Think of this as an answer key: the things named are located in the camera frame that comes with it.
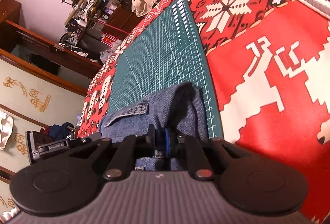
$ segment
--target green cutting mat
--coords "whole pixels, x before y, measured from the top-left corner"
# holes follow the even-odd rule
[[[194,18],[187,0],[174,0],[119,57],[107,113],[185,81],[193,82],[203,94],[209,137],[223,138]]]

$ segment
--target red fabric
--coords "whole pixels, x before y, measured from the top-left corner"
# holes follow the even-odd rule
[[[141,21],[121,52],[171,1],[163,0]],[[301,171],[310,186],[302,212],[321,222],[330,211],[328,21],[295,0],[189,4],[207,55],[225,139]],[[90,85],[79,137],[96,132],[106,113],[119,55],[120,49]],[[317,137],[322,123],[323,145]]]

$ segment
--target jeans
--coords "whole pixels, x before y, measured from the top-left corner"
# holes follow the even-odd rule
[[[166,128],[207,141],[205,109],[198,88],[191,82],[184,82],[150,94],[135,104],[105,115],[99,131],[102,137],[109,137],[116,143],[129,135],[145,135],[149,124],[154,125],[156,141],[160,143],[166,143]],[[157,151],[153,158],[137,159],[136,169],[184,169],[180,163],[176,158],[166,160],[165,153]]]

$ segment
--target bed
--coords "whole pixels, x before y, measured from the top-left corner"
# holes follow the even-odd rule
[[[172,0],[162,0],[92,80],[78,136],[98,129],[118,56]],[[330,24],[296,0],[188,0],[216,91],[224,137],[302,172],[301,211],[330,213]]]

